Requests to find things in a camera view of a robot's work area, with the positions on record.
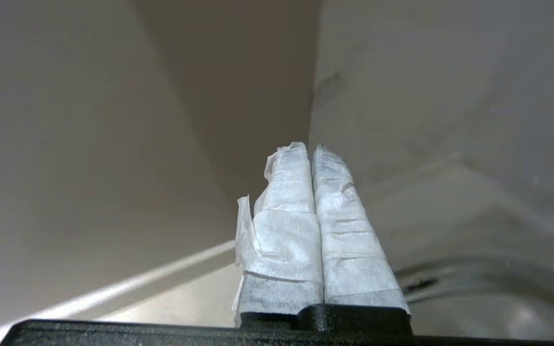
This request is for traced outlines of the right gripper tissue-wrapped right finger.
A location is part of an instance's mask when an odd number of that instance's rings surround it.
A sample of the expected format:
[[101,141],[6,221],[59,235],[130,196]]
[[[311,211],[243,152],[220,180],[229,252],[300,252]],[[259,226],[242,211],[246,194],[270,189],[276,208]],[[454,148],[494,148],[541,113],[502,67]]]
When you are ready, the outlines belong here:
[[343,159],[318,145],[312,176],[322,240],[325,303],[399,308],[409,313]]

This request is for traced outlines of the right gripper tissue-wrapped left finger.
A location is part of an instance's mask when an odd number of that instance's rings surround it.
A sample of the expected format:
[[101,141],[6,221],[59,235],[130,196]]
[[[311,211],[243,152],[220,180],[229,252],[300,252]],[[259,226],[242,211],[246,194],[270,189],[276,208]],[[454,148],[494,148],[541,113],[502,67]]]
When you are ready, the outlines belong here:
[[268,156],[268,184],[252,203],[238,199],[235,252],[242,270],[233,303],[236,326],[244,313],[297,315],[324,300],[321,234],[305,144]]

